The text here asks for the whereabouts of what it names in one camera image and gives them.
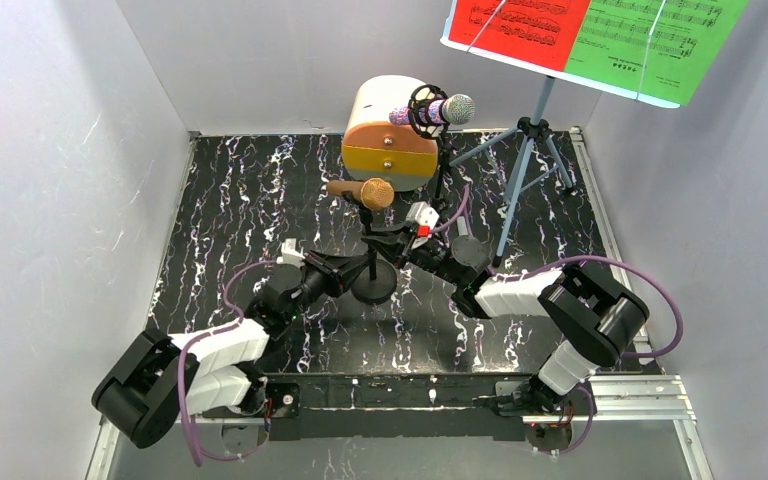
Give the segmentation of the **gold microphone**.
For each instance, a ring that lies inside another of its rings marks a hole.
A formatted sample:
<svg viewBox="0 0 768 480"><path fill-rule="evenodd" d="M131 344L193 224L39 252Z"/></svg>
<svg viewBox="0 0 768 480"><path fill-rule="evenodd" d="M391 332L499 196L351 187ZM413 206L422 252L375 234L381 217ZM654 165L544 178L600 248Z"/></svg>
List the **gold microphone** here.
<svg viewBox="0 0 768 480"><path fill-rule="evenodd" d="M364 181L330 180L325 184L329 194L354 202L369 210L382 210L395 199L393 186L381 178Z"/></svg>

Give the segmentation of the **black shock-mount tripod stand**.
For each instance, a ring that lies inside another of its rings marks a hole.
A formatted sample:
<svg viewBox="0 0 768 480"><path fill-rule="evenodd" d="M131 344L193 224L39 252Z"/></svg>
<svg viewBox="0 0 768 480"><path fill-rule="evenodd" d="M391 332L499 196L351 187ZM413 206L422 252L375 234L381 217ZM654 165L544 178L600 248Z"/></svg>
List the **black shock-mount tripod stand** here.
<svg viewBox="0 0 768 480"><path fill-rule="evenodd" d="M411 100L439 99L447 97L449 96L440 87L431 84L421 84L412 92L408 104ZM448 136L450 125L431 127L410 126L417 135L424 139L433 140L436 144L437 170L431 206L436 209L442 209L447 205L447 201L443 198L442 190L445 179L451 172L450 162L453 153L453 147Z"/></svg>

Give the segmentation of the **purple glitter microphone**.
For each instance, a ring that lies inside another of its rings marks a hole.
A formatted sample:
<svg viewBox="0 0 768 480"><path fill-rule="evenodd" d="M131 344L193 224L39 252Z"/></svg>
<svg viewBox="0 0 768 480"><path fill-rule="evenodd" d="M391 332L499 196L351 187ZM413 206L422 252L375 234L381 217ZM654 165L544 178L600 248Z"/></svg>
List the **purple glitter microphone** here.
<svg viewBox="0 0 768 480"><path fill-rule="evenodd" d="M463 125L475 112L476 105L471 97L455 94L447 98L411 100L407 106L391 111L388 119L393 125L417 127Z"/></svg>

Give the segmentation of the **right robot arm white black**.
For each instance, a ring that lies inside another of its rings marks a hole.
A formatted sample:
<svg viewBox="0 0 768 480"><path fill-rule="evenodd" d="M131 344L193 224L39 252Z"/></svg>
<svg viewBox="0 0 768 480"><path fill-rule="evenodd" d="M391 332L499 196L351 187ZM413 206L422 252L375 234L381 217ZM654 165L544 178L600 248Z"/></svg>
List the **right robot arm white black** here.
<svg viewBox="0 0 768 480"><path fill-rule="evenodd" d="M477 319L537 316L563 340L540 369L509 392L475 399L501 417L553 412L597 370L614 366L649 318L643 300L600 268L601 258L568 258L513 279L490 272L488 246L472 235L450 243L426 226L374 228L363 242L396 268L410 264L454 286L451 297Z"/></svg>

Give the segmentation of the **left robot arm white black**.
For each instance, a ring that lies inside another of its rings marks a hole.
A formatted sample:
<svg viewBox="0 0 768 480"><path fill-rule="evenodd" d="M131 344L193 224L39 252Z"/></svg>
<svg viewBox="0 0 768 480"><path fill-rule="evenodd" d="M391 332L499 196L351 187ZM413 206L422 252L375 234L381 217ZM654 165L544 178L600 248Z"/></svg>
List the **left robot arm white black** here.
<svg viewBox="0 0 768 480"><path fill-rule="evenodd" d="M92 406L147 448L179 420L241 405L257 380L242 364L264 356L320 297L344 294L367 264L365 254L315 251L294 263L280 259L246 308L227 303L235 320L184 334L141 332L96 387Z"/></svg>

